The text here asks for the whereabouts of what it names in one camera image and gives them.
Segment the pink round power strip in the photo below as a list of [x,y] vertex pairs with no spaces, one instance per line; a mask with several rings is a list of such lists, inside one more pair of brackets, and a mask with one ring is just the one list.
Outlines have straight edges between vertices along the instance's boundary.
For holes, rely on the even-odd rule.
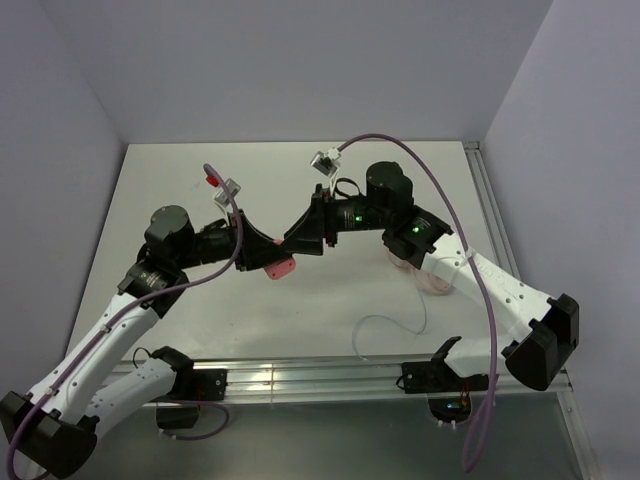
[[387,256],[389,261],[398,269],[411,272],[414,270],[414,267],[406,260],[403,260],[392,253],[390,250],[387,251]]

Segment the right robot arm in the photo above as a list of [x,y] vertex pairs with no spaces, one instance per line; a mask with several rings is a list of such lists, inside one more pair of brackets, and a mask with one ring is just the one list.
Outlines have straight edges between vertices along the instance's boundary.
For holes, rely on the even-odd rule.
[[452,390],[468,377],[501,369],[535,391],[551,385],[579,344],[578,302],[568,294],[552,297],[532,288],[475,252],[448,223],[416,205],[413,183],[397,163],[370,166],[364,193],[345,199],[318,185],[282,247],[292,254],[320,255],[341,233],[373,230],[381,231],[392,255],[487,311],[487,339],[454,336],[433,355],[438,386]]

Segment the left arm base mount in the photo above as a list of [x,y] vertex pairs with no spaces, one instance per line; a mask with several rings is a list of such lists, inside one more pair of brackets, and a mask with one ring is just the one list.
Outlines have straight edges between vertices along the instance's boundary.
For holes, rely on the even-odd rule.
[[[228,408],[219,403],[224,399],[226,378],[224,369],[196,369],[177,375],[172,390],[153,400],[160,435],[174,440],[197,441],[222,432],[230,421]],[[210,410],[222,413],[222,422],[214,430],[194,435],[180,433],[180,430],[192,430]]]

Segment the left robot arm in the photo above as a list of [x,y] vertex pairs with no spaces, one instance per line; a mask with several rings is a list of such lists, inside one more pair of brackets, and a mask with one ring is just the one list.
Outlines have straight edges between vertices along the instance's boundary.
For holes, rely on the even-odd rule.
[[133,373],[105,386],[124,354],[166,316],[189,288],[240,270],[274,269],[294,261],[280,241],[256,230],[235,210],[197,231],[187,211],[171,205],[151,216],[144,244],[105,312],[74,349],[25,394],[1,401],[9,443],[7,475],[26,456],[59,479],[76,473],[98,440],[145,403],[186,400],[195,386],[193,360],[161,347]]

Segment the pink plug adapter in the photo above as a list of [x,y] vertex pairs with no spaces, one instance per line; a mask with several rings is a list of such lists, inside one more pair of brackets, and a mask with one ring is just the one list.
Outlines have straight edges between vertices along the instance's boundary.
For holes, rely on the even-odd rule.
[[287,253],[284,259],[277,260],[263,268],[267,277],[271,280],[280,280],[293,272],[296,268],[296,260],[292,254]]

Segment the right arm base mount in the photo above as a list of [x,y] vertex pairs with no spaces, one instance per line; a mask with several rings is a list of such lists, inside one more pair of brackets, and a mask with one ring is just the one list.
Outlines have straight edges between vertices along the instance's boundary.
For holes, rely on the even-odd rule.
[[404,362],[395,385],[407,395],[425,394],[429,411],[437,423],[458,424],[472,414],[472,392],[488,389],[486,374],[458,376],[444,362]]

